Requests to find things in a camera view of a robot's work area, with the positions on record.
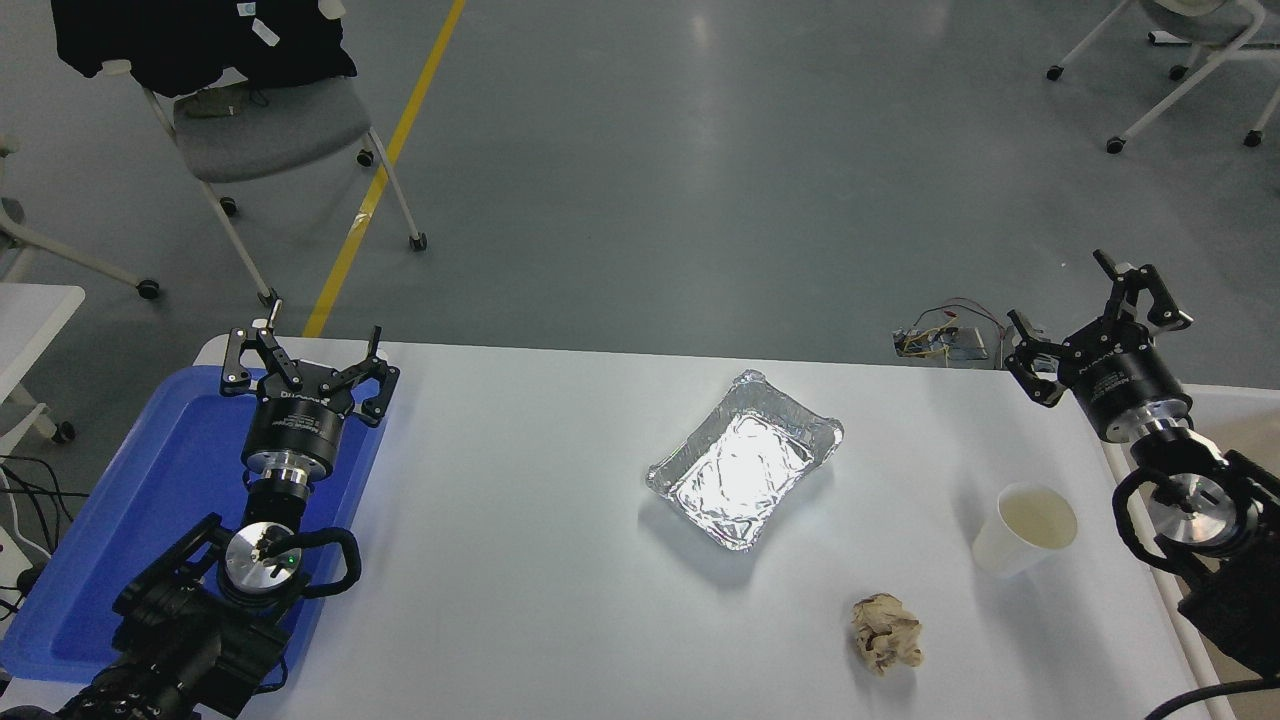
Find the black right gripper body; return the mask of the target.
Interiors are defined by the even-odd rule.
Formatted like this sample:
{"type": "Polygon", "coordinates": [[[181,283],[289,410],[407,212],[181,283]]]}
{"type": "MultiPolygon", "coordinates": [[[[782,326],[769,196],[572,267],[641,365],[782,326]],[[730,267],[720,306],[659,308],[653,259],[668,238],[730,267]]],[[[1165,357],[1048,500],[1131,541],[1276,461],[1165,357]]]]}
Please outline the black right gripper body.
{"type": "Polygon", "coordinates": [[[1190,416],[1190,396],[1156,352],[1147,325],[1100,318],[1065,346],[1060,382],[1103,442],[1133,442],[1146,423],[1175,425],[1190,416]]]}

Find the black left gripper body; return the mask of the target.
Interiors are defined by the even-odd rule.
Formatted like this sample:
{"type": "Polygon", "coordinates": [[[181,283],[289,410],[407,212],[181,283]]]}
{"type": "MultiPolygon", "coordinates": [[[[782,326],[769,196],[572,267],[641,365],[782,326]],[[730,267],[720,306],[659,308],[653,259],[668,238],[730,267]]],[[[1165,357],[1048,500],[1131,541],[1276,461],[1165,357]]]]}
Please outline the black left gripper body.
{"type": "Polygon", "coordinates": [[[330,475],[335,466],[346,416],[355,400],[349,386],[323,378],[287,389],[282,375],[255,383],[256,409],[246,436],[243,464],[264,475],[280,464],[310,475],[330,475]]]}

